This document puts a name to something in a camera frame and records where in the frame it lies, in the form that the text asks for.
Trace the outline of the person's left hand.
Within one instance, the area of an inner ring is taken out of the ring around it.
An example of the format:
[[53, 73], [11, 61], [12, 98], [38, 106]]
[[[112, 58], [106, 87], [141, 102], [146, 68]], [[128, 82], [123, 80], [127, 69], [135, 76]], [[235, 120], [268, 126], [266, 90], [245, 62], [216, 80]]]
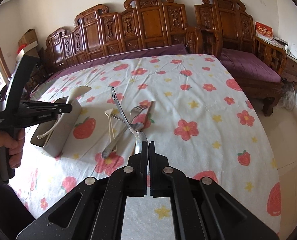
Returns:
[[0, 147], [5, 147], [9, 150], [9, 165], [11, 168], [18, 168], [21, 165], [24, 143], [25, 129], [19, 130], [17, 139], [12, 138], [4, 131], [0, 131]]

